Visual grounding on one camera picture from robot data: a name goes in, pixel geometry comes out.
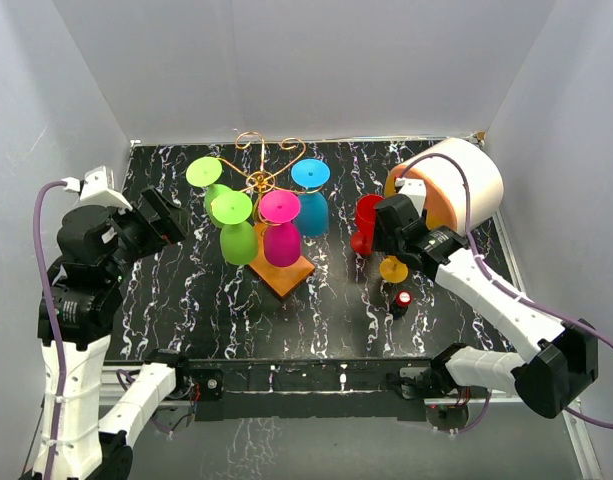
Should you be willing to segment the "pink plastic wine glass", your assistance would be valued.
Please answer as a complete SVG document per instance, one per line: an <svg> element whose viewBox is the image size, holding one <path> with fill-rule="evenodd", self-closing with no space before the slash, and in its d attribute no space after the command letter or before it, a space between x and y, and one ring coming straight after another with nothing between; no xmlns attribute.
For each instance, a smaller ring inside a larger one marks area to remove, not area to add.
<svg viewBox="0 0 613 480"><path fill-rule="evenodd" d="M263 235L266 260L275 267L285 268L301 256L301 237L293 221L300 212L296 194L274 190L266 194L259 212L268 226Z"/></svg>

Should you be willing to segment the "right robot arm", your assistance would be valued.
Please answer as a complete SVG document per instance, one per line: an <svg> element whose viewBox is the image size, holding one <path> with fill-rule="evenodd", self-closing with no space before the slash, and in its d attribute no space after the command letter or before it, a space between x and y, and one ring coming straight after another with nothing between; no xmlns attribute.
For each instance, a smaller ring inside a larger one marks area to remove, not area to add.
<svg viewBox="0 0 613 480"><path fill-rule="evenodd" d="M552 419L598 378L598 340L589 324L567 326L532 308L530 301L493 272L483 273L465 237L441 226L430 230L405 195L376 207L373 248L457 295L495 327L512 352L454 343L430 362L411 387L452 397L465 387L519 396Z"/></svg>

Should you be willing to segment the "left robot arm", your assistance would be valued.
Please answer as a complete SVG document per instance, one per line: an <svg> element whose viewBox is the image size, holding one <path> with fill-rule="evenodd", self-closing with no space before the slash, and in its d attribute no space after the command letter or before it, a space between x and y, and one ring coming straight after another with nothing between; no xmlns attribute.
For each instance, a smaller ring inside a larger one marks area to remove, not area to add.
<svg viewBox="0 0 613 480"><path fill-rule="evenodd" d="M37 337L45 369L38 452L24 479L125 479L134 445L160 404L192 387L182 354L155 350L111 410L99 413L102 373L121 285L132 267L184 241L189 214L154 187L141 193L155 212L147 218L135 204L108 189L69 211L57 233L59 257L48 264L41 236L45 195L67 186L54 181L37 194L33 247L42 285Z"/></svg>

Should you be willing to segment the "red plastic wine glass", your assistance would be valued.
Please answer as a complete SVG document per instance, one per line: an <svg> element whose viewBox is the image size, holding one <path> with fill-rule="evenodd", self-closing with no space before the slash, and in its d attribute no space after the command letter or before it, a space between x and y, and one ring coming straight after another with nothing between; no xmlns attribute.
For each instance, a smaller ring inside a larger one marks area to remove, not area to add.
<svg viewBox="0 0 613 480"><path fill-rule="evenodd" d="M350 245L360 255L372 253L372 242L376 223L376 205L384 199L378 194L362 196L355 209L355 226L357 231L351 236Z"/></svg>

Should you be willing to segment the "green plastic wine glass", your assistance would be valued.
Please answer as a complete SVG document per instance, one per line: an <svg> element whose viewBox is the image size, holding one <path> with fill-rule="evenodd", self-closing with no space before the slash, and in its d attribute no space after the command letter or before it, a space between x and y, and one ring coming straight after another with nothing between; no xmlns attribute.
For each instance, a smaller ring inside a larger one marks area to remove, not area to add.
<svg viewBox="0 0 613 480"><path fill-rule="evenodd" d="M212 203L218 196L231 190L230 187L218 182L222 172L221 160L209 156L194 160L186 170L187 182L193 187L205 190L203 200L204 210L217 228L222 228L224 224L215 218L212 211Z"/></svg>
<svg viewBox="0 0 613 480"><path fill-rule="evenodd" d="M211 203L212 214L222 225L220 248L227 263L247 265L258 254L257 234L249 222L252 210L250 197L239 191L222 193Z"/></svg>

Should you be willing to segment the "orange plastic wine glass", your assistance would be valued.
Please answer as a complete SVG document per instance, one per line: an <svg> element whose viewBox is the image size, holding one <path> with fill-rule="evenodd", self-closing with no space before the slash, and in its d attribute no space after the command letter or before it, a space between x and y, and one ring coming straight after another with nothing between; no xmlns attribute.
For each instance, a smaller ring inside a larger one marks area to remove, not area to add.
<svg viewBox="0 0 613 480"><path fill-rule="evenodd" d="M387 256L380 263L379 273L384 281L399 284L407 279L409 269L395 256Z"/></svg>

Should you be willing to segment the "blue plastic wine glass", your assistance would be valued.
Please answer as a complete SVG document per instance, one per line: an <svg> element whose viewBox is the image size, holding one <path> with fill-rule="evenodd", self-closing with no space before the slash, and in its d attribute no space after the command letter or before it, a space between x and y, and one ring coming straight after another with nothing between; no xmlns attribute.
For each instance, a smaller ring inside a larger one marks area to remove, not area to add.
<svg viewBox="0 0 613 480"><path fill-rule="evenodd" d="M300 160L292 167L291 178L303 189L298 195L300 212L293 223L303 236L325 234L329 226L329 211L320 188L330 179L328 165L314 158Z"/></svg>

